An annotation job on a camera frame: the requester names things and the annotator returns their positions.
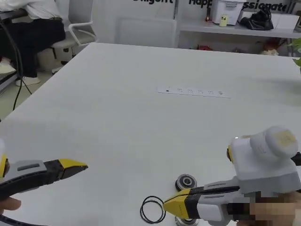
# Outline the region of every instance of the power strip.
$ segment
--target power strip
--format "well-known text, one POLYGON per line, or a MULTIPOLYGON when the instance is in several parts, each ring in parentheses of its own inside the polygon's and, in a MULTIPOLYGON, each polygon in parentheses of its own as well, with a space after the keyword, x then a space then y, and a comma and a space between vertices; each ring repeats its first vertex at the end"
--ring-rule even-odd
POLYGON ((159 87, 157 87, 157 92, 158 93, 189 95, 189 96, 199 96, 199 97, 219 97, 219 98, 231 99, 223 91, 194 89, 194 88, 159 86, 159 87))

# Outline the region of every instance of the white box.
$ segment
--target white box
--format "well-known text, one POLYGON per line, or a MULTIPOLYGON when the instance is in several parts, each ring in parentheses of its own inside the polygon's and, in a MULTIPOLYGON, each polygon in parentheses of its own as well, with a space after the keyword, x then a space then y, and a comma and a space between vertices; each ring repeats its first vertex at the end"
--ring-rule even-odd
POLYGON ((299 20, 299 16, 292 14, 281 14, 279 22, 277 24, 277 29, 288 29, 293 31, 299 20))
MULTIPOLYGON (((256 12, 241 11, 241 13, 238 17, 238 21, 240 22, 240 20, 244 17, 250 18, 252 16, 252 14, 254 14, 254 13, 256 13, 256 12)), ((280 17, 281 17, 281 14, 272 13, 272 23, 273 23, 274 28, 277 27, 280 17)))
POLYGON ((215 24, 221 22, 223 14, 227 14, 228 24, 236 25, 240 11, 247 0, 213 0, 212 2, 212 21, 215 24))

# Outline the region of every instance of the ball bearing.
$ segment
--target ball bearing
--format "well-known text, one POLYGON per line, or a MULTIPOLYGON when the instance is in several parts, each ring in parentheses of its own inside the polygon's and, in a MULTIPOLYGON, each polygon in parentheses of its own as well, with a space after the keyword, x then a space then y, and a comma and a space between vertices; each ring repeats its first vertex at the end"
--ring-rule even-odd
POLYGON ((175 182, 175 188, 177 189, 177 191, 195 187, 197 187, 197 181, 193 176, 189 174, 180 175, 175 182))
POLYGON ((175 223, 178 226, 197 226, 199 223, 199 219, 181 219, 175 217, 175 223))

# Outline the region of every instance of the white sneaker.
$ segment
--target white sneaker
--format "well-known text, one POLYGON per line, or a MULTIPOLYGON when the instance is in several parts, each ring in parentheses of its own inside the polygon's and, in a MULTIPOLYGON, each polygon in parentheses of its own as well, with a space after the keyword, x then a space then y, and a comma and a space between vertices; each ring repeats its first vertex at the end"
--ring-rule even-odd
POLYGON ((0 62, 0 76, 6 76, 15 72, 15 68, 13 68, 10 64, 0 62))
MULTIPOLYGON (((38 84, 40 83, 41 80, 36 77, 36 78, 31 78, 31 77, 25 77, 23 76, 23 82, 22 82, 22 86, 25 86, 24 83, 27 86, 33 85, 33 84, 38 84)), ((16 86, 20 86, 21 85, 21 80, 16 81, 16 86)))

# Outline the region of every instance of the sleeve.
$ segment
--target sleeve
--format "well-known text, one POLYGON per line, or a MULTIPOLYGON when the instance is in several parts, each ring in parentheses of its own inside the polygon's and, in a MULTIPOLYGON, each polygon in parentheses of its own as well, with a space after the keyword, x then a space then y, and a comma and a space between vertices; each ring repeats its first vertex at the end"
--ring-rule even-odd
POLYGON ((295 220, 292 226, 301 226, 301 210, 296 209, 295 220))
POLYGON ((0 11, 12 11, 26 6, 29 0, 0 0, 0 11))

